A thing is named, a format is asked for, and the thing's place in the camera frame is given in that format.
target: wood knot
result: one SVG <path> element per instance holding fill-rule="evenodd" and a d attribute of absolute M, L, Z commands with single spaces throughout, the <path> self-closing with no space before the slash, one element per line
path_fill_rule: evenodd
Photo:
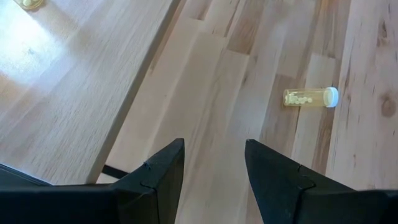
<path fill-rule="evenodd" d="M 390 96 L 384 96 L 382 100 L 381 114 L 387 118 L 392 117 L 397 111 L 397 103 Z"/>
<path fill-rule="evenodd" d="M 379 35 L 377 37 L 377 46 L 384 46 L 389 44 L 389 39 L 387 36 L 386 22 L 381 21 L 379 24 Z"/>

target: pill bottle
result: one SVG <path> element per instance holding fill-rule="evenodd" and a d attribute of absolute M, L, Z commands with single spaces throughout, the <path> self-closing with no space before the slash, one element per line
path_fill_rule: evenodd
<path fill-rule="evenodd" d="M 39 7 L 43 0 L 14 0 L 21 8 L 25 10 L 35 9 Z"/>
<path fill-rule="evenodd" d="M 334 108 L 338 103 L 338 90 L 334 87 L 319 89 L 285 90 L 285 106 L 326 106 Z"/>

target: white bottle cap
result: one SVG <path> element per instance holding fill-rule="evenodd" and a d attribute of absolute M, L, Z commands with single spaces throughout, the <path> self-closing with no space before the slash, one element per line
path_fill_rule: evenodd
<path fill-rule="evenodd" d="M 335 87 L 326 88 L 327 100 L 325 104 L 327 108 L 334 108 L 338 104 L 338 90 Z"/>

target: wooden floor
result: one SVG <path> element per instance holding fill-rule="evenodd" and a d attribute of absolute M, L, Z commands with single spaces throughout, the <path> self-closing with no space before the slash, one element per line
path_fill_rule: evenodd
<path fill-rule="evenodd" d="M 396 21 L 395 0 L 188 0 L 107 165 L 185 138 L 177 223 L 261 223 L 247 138 L 355 189 L 398 188 Z M 326 86 L 335 110 L 282 106 L 286 88 Z"/>

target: wooden table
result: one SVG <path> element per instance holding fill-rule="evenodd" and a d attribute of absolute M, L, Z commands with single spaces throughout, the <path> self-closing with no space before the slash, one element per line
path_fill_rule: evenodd
<path fill-rule="evenodd" d="M 0 1 L 0 163 L 95 182 L 178 2 Z"/>

